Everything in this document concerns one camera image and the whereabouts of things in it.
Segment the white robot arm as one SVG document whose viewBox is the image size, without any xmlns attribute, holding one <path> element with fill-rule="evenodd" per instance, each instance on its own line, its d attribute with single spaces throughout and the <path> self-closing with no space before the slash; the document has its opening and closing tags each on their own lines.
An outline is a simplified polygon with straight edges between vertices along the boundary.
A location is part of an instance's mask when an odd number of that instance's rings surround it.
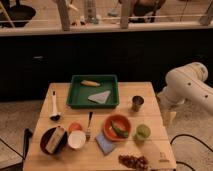
<svg viewBox="0 0 213 171">
<path fill-rule="evenodd" d="M 173 108 L 183 104 L 186 99 L 213 115 L 213 88 L 205 84 L 207 78 L 208 70 L 200 62 L 174 68 L 166 74 L 166 86 L 157 94 L 165 127 L 168 127 L 176 116 Z"/>
</svg>

